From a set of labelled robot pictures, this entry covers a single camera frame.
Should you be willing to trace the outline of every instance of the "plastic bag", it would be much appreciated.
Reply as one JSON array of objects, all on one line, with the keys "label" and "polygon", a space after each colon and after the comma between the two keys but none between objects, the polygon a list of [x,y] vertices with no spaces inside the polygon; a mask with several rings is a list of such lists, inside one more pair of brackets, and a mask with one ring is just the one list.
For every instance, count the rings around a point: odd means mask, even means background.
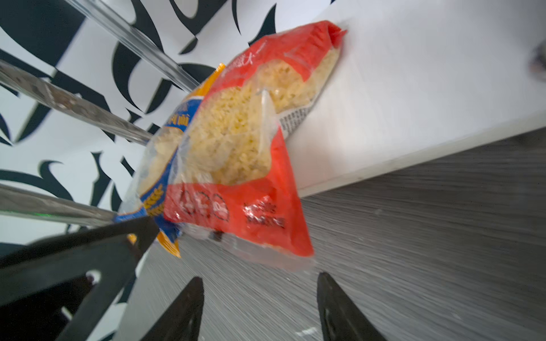
[{"label": "plastic bag", "polygon": [[311,264],[284,137],[308,114],[345,32],[322,21],[269,35],[226,67],[181,141],[167,220],[201,238],[203,228],[214,231],[245,259],[291,270]]},{"label": "plastic bag", "polygon": [[203,96],[223,71],[221,64],[197,89],[184,98],[167,123],[146,145],[139,168],[136,170],[125,199],[121,203],[116,222],[150,215],[160,228],[159,243],[173,255],[180,257],[179,226],[163,218],[163,201],[169,172],[184,131],[192,121]]}]

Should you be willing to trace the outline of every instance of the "chrome bar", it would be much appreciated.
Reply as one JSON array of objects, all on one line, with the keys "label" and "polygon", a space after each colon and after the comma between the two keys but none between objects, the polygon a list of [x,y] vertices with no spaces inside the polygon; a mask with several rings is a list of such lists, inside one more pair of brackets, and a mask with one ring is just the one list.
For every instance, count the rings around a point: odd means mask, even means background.
[{"label": "chrome bar", "polygon": [[0,60],[0,83],[30,96],[43,105],[125,137],[129,141],[146,145],[153,136],[113,113],[2,60]]},{"label": "chrome bar", "polygon": [[148,37],[129,25],[101,0],[66,0],[66,2],[86,17],[95,20],[128,49],[148,61],[183,90],[191,92],[199,86],[199,83],[190,74],[158,49]]},{"label": "chrome bar", "polygon": [[0,184],[0,214],[67,224],[102,226],[116,212]]}]

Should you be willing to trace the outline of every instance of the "black and white wall pattern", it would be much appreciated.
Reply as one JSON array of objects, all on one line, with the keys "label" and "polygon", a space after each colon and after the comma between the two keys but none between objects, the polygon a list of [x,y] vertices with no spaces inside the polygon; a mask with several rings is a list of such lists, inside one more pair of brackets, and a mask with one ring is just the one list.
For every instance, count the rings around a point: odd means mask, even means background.
[{"label": "black and white wall pattern", "polygon": [[[333,0],[105,0],[199,81]],[[64,0],[4,2],[0,58],[155,133],[186,93]],[[0,182],[117,211],[144,147],[0,87]],[[0,216],[0,254],[85,226]],[[132,285],[89,340],[112,339]]]}]

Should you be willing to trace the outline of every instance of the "dry pasta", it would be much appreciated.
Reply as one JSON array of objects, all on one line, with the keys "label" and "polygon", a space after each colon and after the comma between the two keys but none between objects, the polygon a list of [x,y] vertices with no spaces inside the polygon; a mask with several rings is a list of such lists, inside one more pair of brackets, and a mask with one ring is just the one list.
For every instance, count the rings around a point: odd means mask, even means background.
[{"label": "dry pasta", "polygon": [[229,63],[182,138],[165,219],[200,238],[207,229],[215,240],[227,234],[223,245],[245,259],[292,268],[293,259],[272,261],[263,247],[313,255],[284,138],[319,95],[344,34],[328,21],[297,27],[261,38]]}]

